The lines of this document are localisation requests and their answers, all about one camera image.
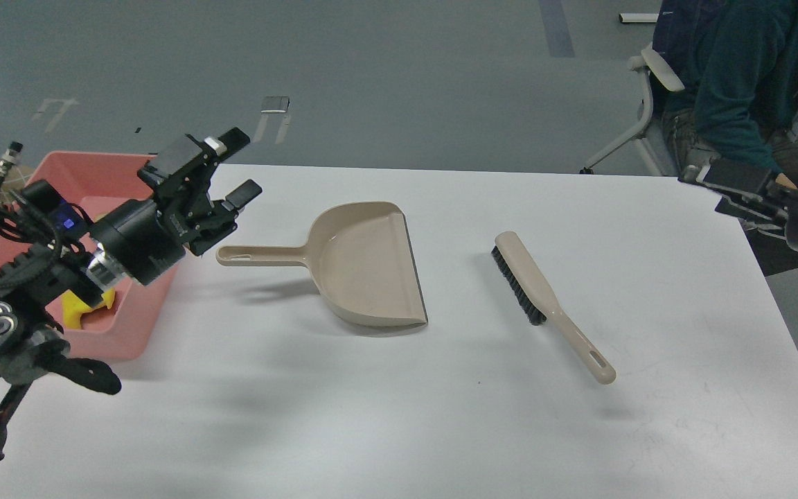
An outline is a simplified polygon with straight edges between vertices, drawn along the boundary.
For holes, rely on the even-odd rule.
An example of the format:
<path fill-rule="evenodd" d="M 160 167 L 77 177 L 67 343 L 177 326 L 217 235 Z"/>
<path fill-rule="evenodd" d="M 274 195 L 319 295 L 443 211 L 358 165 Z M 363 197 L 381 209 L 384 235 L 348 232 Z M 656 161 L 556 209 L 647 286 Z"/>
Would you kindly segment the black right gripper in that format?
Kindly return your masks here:
<path fill-rule="evenodd" d="M 778 173 L 769 168 L 728 158 L 713 158 L 707 164 L 685 166 L 678 180 L 722 195 L 754 199 L 722 197 L 713 211 L 737 218 L 744 229 L 766 231 L 785 240 L 798 240 L 798 189 L 773 184 L 777 177 Z"/>

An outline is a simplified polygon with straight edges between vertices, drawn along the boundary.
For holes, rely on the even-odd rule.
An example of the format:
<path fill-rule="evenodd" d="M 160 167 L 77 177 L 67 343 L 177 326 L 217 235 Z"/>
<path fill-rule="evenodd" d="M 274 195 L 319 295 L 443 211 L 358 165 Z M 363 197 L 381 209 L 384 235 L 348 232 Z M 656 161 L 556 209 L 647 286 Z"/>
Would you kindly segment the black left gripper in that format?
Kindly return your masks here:
<path fill-rule="evenodd" d="M 123 276 L 149 285 L 186 253 L 201 256 L 236 229 L 236 219 L 263 192 L 246 180 L 224 199 L 212 200 L 216 168 L 250 145 L 241 129 L 202 140 L 184 134 L 137 171 L 152 189 L 143 201 L 129 199 L 91 226 L 97 243 L 91 269 L 104 282 Z"/>

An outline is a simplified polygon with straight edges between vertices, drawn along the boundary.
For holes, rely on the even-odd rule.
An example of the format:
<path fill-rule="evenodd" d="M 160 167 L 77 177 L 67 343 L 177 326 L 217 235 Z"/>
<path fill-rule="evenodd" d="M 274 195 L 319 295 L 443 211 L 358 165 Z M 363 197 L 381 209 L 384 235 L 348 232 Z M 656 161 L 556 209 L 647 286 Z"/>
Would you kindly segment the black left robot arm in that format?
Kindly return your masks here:
<path fill-rule="evenodd" d="M 46 307 L 67 291 L 90 306 L 123 280 L 146 286 L 184 258 L 199 256 L 236 230 L 236 218 L 262 193 L 253 180 L 225 199 L 209 189 L 218 166 L 251 143 L 231 128 L 203 140 L 187 134 L 136 172 L 151 190 L 98 221 L 46 180 L 0 200 L 0 461 L 7 426 L 32 383 L 48 373 L 114 395 L 121 380 L 101 360 L 71 359 L 64 329 Z M 13 141 L 0 158 L 0 193 L 19 163 Z"/>

